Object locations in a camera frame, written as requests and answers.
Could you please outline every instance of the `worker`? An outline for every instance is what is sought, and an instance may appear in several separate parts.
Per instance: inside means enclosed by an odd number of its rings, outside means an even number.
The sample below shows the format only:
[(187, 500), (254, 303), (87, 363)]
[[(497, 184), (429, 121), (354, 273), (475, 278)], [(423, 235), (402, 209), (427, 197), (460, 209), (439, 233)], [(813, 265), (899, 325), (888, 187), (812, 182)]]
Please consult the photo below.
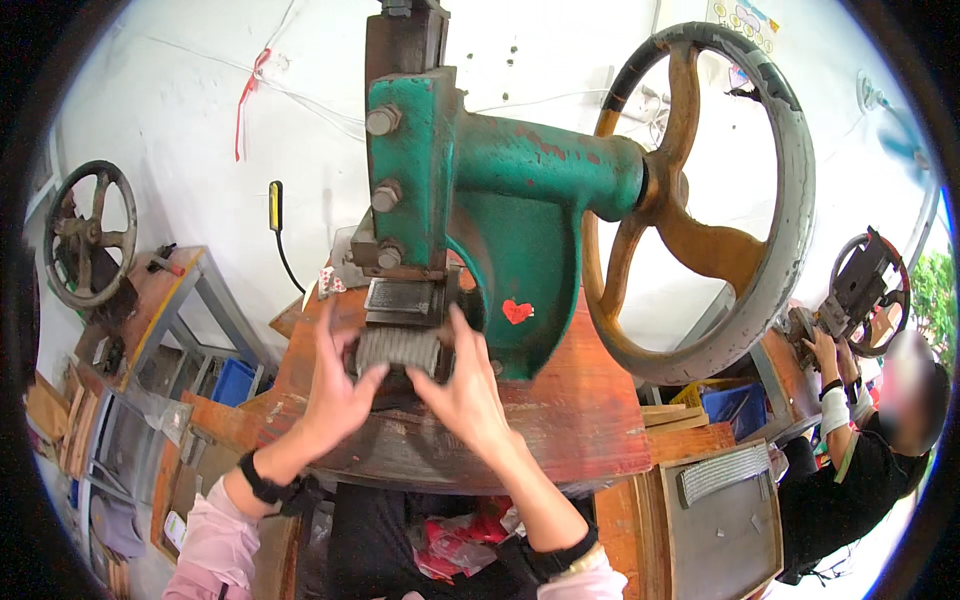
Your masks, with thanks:
[[(241, 459), (187, 516), (187, 534), (166, 600), (250, 599), (257, 524), (307, 465), (356, 431), (370, 413), (387, 365), (354, 384), (344, 347), (356, 331), (332, 334), (332, 302), (316, 329), (317, 363), (303, 418), (273, 444)], [(522, 436), (510, 428), (497, 393), (487, 344), (451, 306), (457, 362), (446, 386), (407, 369), (436, 417), (499, 478), (519, 510), (526, 542), (511, 564), (498, 560), (457, 585), (433, 581), (414, 564), (403, 498), (339, 484), (328, 549), (326, 593), (332, 598), (622, 598), (626, 578), (614, 571), (596, 527), (543, 473)]]
[(869, 533), (897, 500), (917, 488), (949, 401), (947, 370), (933, 361), (916, 331), (898, 334), (887, 352), (879, 411), (866, 391), (857, 390), (858, 369), (846, 340), (836, 344), (820, 329), (815, 337), (813, 343), (804, 341), (820, 365), (820, 435), (830, 464), (817, 469), (804, 437), (783, 449), (790, 466), (779, 490), (778, 580), (793, 585), (825, 556)]

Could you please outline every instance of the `large handwheel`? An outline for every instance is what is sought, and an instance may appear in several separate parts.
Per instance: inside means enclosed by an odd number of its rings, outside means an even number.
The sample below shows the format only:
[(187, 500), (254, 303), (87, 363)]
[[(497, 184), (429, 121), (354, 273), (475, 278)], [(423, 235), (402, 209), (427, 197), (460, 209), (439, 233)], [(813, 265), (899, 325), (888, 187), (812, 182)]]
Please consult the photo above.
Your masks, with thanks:
[[(867, 242), (870, 241), (870, 235), (863, 233), (854, 237), (851, 241), (847, 242), (846, 246), (837, 254), (837, 259), (833, 263), (833, 271), (830, 272), (830, 287), (833, 289), (833, 284), (836, 281), (836, 278), (840, 275), (840, 269), (844, 266), (846, 258), (857, 248), (863, 248), (867, 245)], [(906, 266), (903, 264), (903, 257), (900, 256), (900, 253), (897, 252), (897, 249), (894, 248), (894, 245), (890, 243), (887, 238), (880, 236), (880, 241), (883, 243), (883, 252), (886, 254), (887, 259), (893, 263), (894, 271), (900, 275), (900, 289), (895, 289), (887, 292), (883, 296), (883, 299), (880, 300), (879, 306), (881, 308), (887, 308), (894, 304), (900, 305), (900, 324), (897, 325), (897, 330), (894, 332), (894, 335), (887, 338), (887, 341), (879, 346), (871, 346), (871, 341), (874, 338), (874, 320), (871, 318), (873, 315), (868, 316), (863, 321), (863, 338), (857, 342), (852, 337), (856, 333), (857, 329), (861, 324), (853, 324), (851, 330), (846, 334), (847, 342), (850, 344), (850, 350), (857, 356), (862, 356), (864, 358), (877, 358), (878, 356), (883, 356), (887, 353), (887, 349), (890, 347), (890, 343), (894, 341), (894, 336), (903, 331), (906, 328), (907, 316), (910, 314), (910, 275), (906, 272)]]
[[(74, 214), (73, 186), (85, 177), (95, 175), (97, 186), (93, 191), (93, 211), (88, 218)], [(103, 231), (101, 222), (104, 216), (104, 203), (107, 188), (115, 183), (123, 197), (127, 210), (127, 229), (125, 231)], [(78, 258), (79, 275), (76, 289), (70, 291), (60, 278), (54, 257), (54, 241), (59, 238), (61, 244), (69, 244)], [(50, 286), (57, 298), (75, 310), (90, 310), (109, 300), (120, 289), (121, 281), (133, 264), (133, 250), (136, 245), (136, 204), (133, 202), (133, 190), (130, 182), (112, 162), (91, 160), (71, 173), (57, 197), (54, 198), (47, 214), (46, 231), (43, 237), (43, 262), (47, 270)], [(93, 247), (119, 248), (123, 254), (120, 267), (109, 284), (94, 292), (93, 266), (91, 251)]]
[[(700, 118), (697, 58), (709, 49), (746, 73), (756, 86), (777, 149), (777, 207), (766, 242), (735, 228), (697, 222), (685, 210), (684, 164)], [(604, 102), (596, 135), (613, 133), (640, 78), (669, 55), (671, 109), (660, 147), (644, 157), (646, 184), (636, 209), (620, 222), (604, 282), (597, 217), (585, 212), (583, 283), (590, 316), (613, 358), (651, 383), (681, 385), (709, 377), (746, 353), (786, 305), (803, 269), (813, 230), (813, 144), (800, 103), (778, 68), (745, 37), (719, 25), (686, 23), (651, 36), (620, 70)], [(688, 269), (725, 279), (736, 294), (726, 318), (696, 343), (670, 352), (641, 348), (617, 320), (640, 235), (657, 228), (663, 244)]]

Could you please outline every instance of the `green plant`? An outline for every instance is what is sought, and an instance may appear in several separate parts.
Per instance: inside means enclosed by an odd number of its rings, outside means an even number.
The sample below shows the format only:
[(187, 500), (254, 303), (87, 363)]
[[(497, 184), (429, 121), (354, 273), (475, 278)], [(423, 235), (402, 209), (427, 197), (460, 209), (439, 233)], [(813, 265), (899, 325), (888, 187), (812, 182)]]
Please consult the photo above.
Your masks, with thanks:
[(930, 342), (944, 365), (956, 352), (957, 295), (953, 257), (925, 252), (910, 276), (910, 304), (917, 331)]

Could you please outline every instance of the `white wall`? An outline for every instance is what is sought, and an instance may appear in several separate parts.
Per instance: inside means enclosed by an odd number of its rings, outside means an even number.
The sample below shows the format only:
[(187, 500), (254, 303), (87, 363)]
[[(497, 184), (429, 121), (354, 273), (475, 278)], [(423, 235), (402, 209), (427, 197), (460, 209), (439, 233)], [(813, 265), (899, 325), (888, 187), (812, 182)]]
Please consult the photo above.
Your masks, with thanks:
[[(895, 104), (902, 103), (852, 21), (828, 0), (810, 0), (802, 8), (785, 1), (761, 4), (781, 23), (774, 59), (804, 107), (818, 159), (815, 239), (796, 294), (814, 304), (826, 292), (836, 251), (868, 223), (895, 243), (905, 242), (921, 191), (875, 142), (874, 129), (885, 115), (860, 118), (853, 82), (861, 68)], [(472, 110), (603, 87), (611, 65), (619, 69), (649, 35), (654, 15), (653, 2), (628, 0), (592, 5), (594, 11), (573, 0), (444, 5), (453, 13), (447, 63), (459, 67), (459, 86), (469, 90)], [(363, 136), (365, 19), (378, 7), (373, 0), (295, 0), (277, 32), (287, 8), (281, 0), (139, 0), (108, 31), (60, 113), (67, 170), (104, 158), (127, 174), (139, 211), (139, 249), (171, 241), (208, 245), (277, 358), (286, 341), (267, 323), (298, 293), (267, 228), (267, 184), (284, 182), (284, 246), (306, 282), (326, 261), (333, 231), (356, 224), (368, 205), (364, 145), (356, 138)], [(663, 0), (659, 25), (706, 13), (702, 0)], [(259, 86), (246, 107), (247, 156), (235, 162), (237, 100), (247, 69), (271, 36), (273, 55), (263, 77), (299, 97)], [(722, 94), (725, 73), (718, 64), (701, 59), (700, 68), (707, 85), (700, 135), (686, 169), (690, 211), (707, 223), (762, 237), (773, 210), (769, 127), (758, 105)], [(650, 84), (665, 89), (664, 72), (651, 74)], [(582, 93), (490, 113), (592, 132), (602, 97)], [(628, 111), (639, 111), (636, 102)], [(631, 135), (646, 138), (644, 131)], [(88, 192), (78, 198), (89, 203)], [(885, 210), (890, 204), (899, 211)], [(121, 211), (108, 218), (122, 227)], [(604, 228), (607, 248), (614, 230)], [(621, 321), (642, 344), (672, 348), (722, 283), (687, 272), (653, 232), (641, 241), (637, 257)], [(184, 313), (202, 341), (228, 344), (198, 302), (188, 302)], [(45, 345), (44, 351), (57, 349)]]

